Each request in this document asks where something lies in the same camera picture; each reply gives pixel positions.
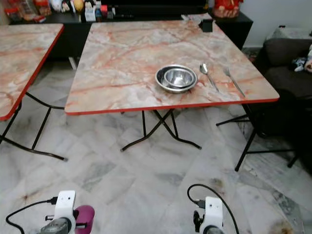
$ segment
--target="fork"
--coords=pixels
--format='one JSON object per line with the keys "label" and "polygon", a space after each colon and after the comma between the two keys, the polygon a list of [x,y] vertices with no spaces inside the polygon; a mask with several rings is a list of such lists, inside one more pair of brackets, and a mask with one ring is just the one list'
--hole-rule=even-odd
{"label": "fork", "polygon": [[236,81],[234,80],[234,78],[231,76],[229,67],[224,67],[224,68],[223,68],[223,72],[224,72],[224,74],[226,74],[226,75],[231,79],[231,81],[234,83],[236,89],[238,89],[239,92],[245,97],[245,94],[244,94],[243,91],[240,89],[240,87],[238,86],[238,84],[236,83]]}

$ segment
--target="stainless steel bowl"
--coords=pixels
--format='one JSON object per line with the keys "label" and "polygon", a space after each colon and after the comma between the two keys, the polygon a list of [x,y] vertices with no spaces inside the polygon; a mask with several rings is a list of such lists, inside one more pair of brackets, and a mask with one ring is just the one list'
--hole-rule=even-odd
{"label": "stainless steel bowl", "polygon": [[194,82],[192,73],[184,68],[172,68],[165,73],[164,77],[171,86],[178,88],[190,86]]}
{"label": "stainless steel bowl", "polygon": [[[186,69],[194,77],[193,83],[187,87],[184,87],[184,88],[174,87],[171,84],[169,84],[168,81],[166,81],[166,79],[165,79],[165,73],[168,70],[173,69],[173,68]],[[189,89],[192,89],[197,84],[197,75],[195,74],[195,72],[192,69],[190,69],[186,66],[173,64],[173,65],[168,65],[168,66],[160,68],[155,74],[155,80],[156,80],[157,84],[160,87],[162,87],[164,90],[166,90],[167,92],[174,93],[174,94],[180,94],[180,93],[184,93],[184,92],[188,91]]]}

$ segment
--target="black cable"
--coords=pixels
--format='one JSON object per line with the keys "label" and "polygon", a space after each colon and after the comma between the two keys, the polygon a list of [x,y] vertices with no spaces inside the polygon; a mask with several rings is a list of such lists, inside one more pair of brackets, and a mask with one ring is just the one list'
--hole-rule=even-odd
{"label": "black cable", "polygon": [[210,190],[211,192],[213,192],[215,195],[217,195],[217,197],[219,197],[219,198],[221,199],[221,201],[223,202],[223,204],[225,205],[226,209],[229,211],[229,213],[230,213],[230,215],[231,215],[231,218],[232,218],[233,223],[234,223],[234,226],[235,226],[236,234],[239,234],[238,226],[237,226],[237,224],[236,224],[236,220],[235,220],[235,218],[234,218],[234,215],[233,215],[233,213],[232,213],[230,207],[228,206],[228,204],[225,202],[225,200],[223,200],[223,198],[222,198],[215,190],[213,190],[212,188],[208,187],[207,185],[204,185],[204,184],[193,184],[193,185],[191,185],[191,186],[187,189],[187,196],[188,196],[189,200],[190,200],[191,202],[193,202],[194,204],[196,204],[196,205],[198,205],[199,202],[200,202],[201,200],[196,201],[196,200],[194,200],[194,199],[191,198],[191,196],[190,196],[190,190],[191,190],[191,188],[193,188],[193,187],[204,187],[204,188]]}
{"label": "black cable", "polygon": [[38,201],[38,202],[32,203],[32,204],[30,204],[30,205],[28,205],[28,206],[25,206],[25,207],[23,207],[23,208],[21,208],[21,209],[19,209],[19,210],[17,210],[17,211],[14,211],[13,213],[9,214],[9,215],[5,218],[5,221],[6,221],[9,225],[11,225],[11,226],[16,227],[17,229],[19,229],[21,234],[25,234],[24,229],[23,229],[20,225],[11,222],[11,221],[9,220],[9,218],[10,218],[11,216],[17,214],[18,212],[21,212],[21,211],[23,211],[23,210],[25,210],[25,209],[27,209],[27,208],[29,208],[29,207],[31,207],[31,206],[35,206],[35,205],[38,205],[38,204],[41,204],[41,203],[50,202],[52,205],[55,205],[57,199],[58,199],[58,197],[55,196],[55,197],[53,197],[52,199],[49,199],[49,200]]}

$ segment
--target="spoon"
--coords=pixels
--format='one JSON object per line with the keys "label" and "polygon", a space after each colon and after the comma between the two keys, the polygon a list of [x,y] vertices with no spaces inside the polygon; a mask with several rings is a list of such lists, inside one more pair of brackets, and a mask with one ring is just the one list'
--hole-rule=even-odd
{"label": "spoon", "polygon": [[208,68],[207,68],[207,64],[202,63],[199,67],[200,72],[205,74],[208,79],[210,80],[210,83],[213,85],[213,87],[219,92],[219,89],[217,88],[217,86],[215,85],[215,82],[213,81],[213,79],[211,79],[210,75],[208,74]]}

